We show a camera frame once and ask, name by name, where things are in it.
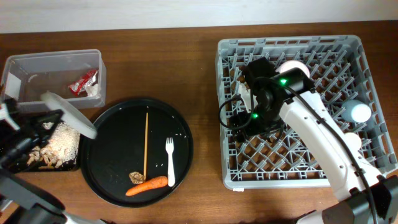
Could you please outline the small white cup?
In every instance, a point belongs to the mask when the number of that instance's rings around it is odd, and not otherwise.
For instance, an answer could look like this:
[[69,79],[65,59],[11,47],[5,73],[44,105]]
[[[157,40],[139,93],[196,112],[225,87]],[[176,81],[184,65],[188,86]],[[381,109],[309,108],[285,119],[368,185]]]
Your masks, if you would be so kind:
[[358,152],[361,149],[361,138],[355,133],[345,133],[345,142],[353,152]]

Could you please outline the red snack wrapper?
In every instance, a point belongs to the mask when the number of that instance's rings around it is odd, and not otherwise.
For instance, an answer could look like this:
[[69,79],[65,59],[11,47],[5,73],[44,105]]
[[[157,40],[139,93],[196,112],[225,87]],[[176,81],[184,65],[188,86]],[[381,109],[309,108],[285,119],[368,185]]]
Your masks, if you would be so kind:
[[92,69],[81,76],[77,81],[68,86],[69,90],[75,95],[80,95],[87,87],[92,86],[96,82],[98,70]]

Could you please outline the black bin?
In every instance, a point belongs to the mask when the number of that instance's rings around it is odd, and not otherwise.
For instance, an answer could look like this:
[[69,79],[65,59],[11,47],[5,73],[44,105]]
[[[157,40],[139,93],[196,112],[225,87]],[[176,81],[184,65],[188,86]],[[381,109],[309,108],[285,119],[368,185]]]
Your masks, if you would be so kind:
[[1,167],[12,173],[76,169],[80,133],[59,113],[1,120]]

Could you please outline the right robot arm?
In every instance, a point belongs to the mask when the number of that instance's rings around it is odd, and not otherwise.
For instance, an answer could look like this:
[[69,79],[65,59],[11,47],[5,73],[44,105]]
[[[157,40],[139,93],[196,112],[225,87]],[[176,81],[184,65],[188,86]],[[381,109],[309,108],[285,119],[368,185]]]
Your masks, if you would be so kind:
[[250,107],[231,117],[237,141],[291,127],[323,169],[338,203],[295,223],[392,223],[397,218],[397,176],[385,178],[358,152],[327,112],[314,82],[300,68],[281,71],[265,57],[243,70]]

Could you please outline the blue cup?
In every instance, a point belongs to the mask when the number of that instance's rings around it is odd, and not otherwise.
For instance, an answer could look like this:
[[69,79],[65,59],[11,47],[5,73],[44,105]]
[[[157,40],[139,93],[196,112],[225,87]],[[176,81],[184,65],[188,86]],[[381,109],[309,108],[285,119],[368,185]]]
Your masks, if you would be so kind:
[[370,107],[359,100],[348,100],[342,104],[345,109],[341,117],[348,122],[363,123],[370,119]]

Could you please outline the orange carrot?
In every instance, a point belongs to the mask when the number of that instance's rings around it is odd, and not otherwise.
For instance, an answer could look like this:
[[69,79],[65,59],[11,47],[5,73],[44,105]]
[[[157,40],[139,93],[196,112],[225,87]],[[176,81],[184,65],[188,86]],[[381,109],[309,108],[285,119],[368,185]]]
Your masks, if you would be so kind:
[[166,176],[159,176],[132,187],[125,193],[125,196],[132,197],[148,190],[165,187],[166,185],[168,185],[168,178]]

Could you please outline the pink bowl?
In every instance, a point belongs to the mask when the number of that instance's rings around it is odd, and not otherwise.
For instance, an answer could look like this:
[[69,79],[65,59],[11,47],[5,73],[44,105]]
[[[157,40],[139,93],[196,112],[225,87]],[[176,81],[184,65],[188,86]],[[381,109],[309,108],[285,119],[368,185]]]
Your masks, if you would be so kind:
[[304,63],[302,63],[302,62],[300,62],[298,60],[289,60],[289,61],[284,62],[282,65],[280,65],[276,69],[276,72],[283,73],[283,72],[286,72],[286,71],[291,70],[293,68],[301,69],[301,71],[303,71],[303,73],[308,78],[310,77],[310,70],[308,69],[308,67]]

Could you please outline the white plastic fork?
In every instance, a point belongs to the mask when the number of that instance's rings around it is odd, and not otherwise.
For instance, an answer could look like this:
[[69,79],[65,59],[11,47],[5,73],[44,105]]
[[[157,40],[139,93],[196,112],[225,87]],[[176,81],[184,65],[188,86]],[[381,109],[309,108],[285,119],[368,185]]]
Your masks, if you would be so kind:
[[173,152],[174,152],[173,138],[166,139],[165,150],[168,155],[168,168],[167,168],[168,186],[173,187],[175,185],[175,171],[174,171],[174,161],[173,161]]

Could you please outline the grey dishwasher rack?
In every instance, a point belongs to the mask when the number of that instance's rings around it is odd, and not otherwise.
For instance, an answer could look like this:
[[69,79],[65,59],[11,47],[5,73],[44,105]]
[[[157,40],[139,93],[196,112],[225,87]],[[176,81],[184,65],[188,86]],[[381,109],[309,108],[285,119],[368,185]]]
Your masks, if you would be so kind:
[[[363,43],[356,35],[223,39],[216,52],[223,183],[230,190],[326,187],[328,181],[297,133],[285,128],[269,139],[260,135],[237,142],[227,128],[230,117],[246,110],[235,101],[243,69],[265,57],[275,66],[298,60],[310,70],[322,101],[340,129],[361,138],[359,153],[383,175],[397,170],[397,157],[377,97]],[[359,100],[372,111],[363,123],[345,121],[342,104]]]

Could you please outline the peanut shells pile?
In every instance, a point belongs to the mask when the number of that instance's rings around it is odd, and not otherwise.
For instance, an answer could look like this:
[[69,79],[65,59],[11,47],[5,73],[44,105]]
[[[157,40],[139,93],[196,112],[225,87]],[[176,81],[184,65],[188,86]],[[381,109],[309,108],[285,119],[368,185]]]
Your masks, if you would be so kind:
[[63,164],[60,153],[51,146],[44,148],[37,146],[29,153],[28,166],[40,161],[45,162],[45,168],[59,168]]

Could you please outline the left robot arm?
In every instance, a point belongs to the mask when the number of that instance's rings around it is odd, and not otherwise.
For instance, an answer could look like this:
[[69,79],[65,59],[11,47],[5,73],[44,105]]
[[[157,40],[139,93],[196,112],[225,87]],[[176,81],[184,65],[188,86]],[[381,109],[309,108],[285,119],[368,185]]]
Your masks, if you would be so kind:
[[61,121],[88,138],[96,137],[92,123],[67,101],[48,98],[44,103],[50,111],[30,118],[19,114],[13,98],[1,104],[1,120],[13,129],[11,137],[7,138],[6,153],[1,156],[1,207],[6,208],[11,202],[19,205],[6,223],[106,223],[106,220],[87,220],[66,213],[58,198],[9,170],[10,164],[34,147],[46,146]]

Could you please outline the brown walnut shell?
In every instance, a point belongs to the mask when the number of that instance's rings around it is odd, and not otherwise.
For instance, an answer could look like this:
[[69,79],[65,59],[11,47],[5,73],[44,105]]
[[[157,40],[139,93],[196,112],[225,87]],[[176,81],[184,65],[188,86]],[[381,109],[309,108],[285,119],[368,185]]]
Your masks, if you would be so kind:
[[139,185],[144,182],[144,175],[139,172],[129,173],[129,178],[133,184]]

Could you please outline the white tissue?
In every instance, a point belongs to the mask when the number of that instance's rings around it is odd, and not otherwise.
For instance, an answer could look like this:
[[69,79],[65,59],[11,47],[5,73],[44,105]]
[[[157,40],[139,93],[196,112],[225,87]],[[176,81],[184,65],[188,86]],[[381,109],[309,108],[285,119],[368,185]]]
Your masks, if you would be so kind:
[[87,97],[96,96],[98,94],[98,84],[87,86],[85,91],[87,93]]

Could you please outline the grey plate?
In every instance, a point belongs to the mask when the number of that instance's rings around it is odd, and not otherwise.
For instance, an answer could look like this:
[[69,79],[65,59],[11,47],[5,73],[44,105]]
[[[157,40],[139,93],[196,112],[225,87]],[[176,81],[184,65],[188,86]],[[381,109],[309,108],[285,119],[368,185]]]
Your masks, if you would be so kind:
[[49,91],[43,93],[40,99],[48,109],[61,110],[63,112],[61,119],[80,134],[90,139],[97,137],[97,130],[93,123],[67,100]]

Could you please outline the round black tray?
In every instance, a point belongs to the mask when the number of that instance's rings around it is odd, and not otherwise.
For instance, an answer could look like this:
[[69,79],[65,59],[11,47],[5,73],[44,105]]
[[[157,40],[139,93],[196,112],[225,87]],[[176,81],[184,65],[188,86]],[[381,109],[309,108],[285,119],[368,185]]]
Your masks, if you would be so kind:
[[[167,138],[174,140],[175,185],[132,197],[129,173],[143,174],[146,113],[149,113],[147,179],[166,176]],[[83,138],[79,150],[81,172],[92,191],[121,207],[145,207],[169,196],[187,175],[193,160],[193,138],[183,116],[152,98],[135,98],[113,105],[94,122],[96,139]]]

